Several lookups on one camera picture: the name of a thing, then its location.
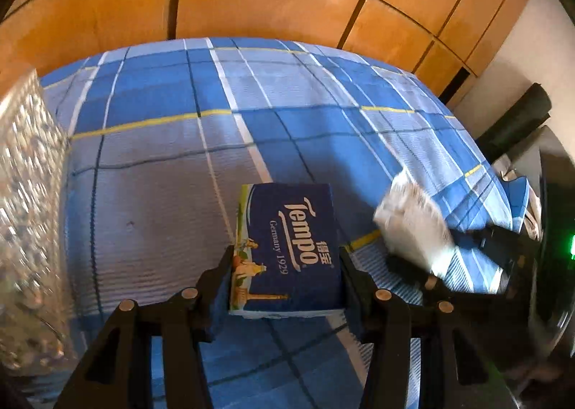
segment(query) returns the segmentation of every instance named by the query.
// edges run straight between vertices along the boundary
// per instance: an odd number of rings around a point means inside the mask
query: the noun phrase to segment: white tissue
[[[441,211],[404,169],[373,215],[390,252],[443,278],[455,245]]]

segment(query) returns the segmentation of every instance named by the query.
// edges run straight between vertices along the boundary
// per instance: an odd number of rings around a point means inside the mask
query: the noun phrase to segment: blue plaid fabric
[[[351,254],[357,267],[413,303],[418,292],[386,270],[381,239],[361,241],[377,229],[374,210],[402,168],[450,226],[518,230],[523,219],[527,185],[502,185],[425,85],[350,52],[268,39],[174,40],[90,57],[42,84],[73,139],[66,247],[80,346],[120,300],[165,300],[214,267],[233,240],[244,183],[330,183],[341,243],[364,244]],[[497,279],[479,251],[461,251],[446,281],[493,291]],[[230,316],[201,350],[217,408],[354,408],[371,357],[343,316]],[[163,407],[160,341],[153,381]],[[36,387],[36,396],[53,401],[55,385],[43,396]],[[408,406],[418,398],[414,339]]]

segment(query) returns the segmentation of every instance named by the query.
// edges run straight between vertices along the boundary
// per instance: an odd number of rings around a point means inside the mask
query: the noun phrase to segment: glittery textured object
[[[0,361],[17,375],[68,362],[60,249],[67,149],[32,71],[0,102]]]

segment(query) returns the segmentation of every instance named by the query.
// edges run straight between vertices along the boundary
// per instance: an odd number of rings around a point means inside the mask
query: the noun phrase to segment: white wall
[[[540,83],[553,108],[547,125],[575,157],[575,26],[559,0],[529,0],[510,35],[454,114],[476,138],[531,83]]]

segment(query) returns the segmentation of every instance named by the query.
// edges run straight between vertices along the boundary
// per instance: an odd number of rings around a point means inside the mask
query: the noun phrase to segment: striped fabric
[[[214,267],[233,240],[244,183],[330,183],[354,262],[413,303],[418,292],[386,270],[372,222],[402,168],[449,226],[517,230],[524,213],[513,208],[525,186],[505,190],[414,75],[350,52],[267,39],[174,40],[90,57],[42,84],[73,140],[66,231],[79,343],[94,339],[120,300],[164,300]],[[490,291],[497,279],[479,251],[461,251],[447,283]],[[159,346],[154,395],[163,407]],[[347,409],[359,404],[371,348],[341,316],[230,317],[202,353],[215,407]],[[33,392],[50,405],[57,392],[52,383],[44,390]],[[408,405],[418,397],[413,340]]]

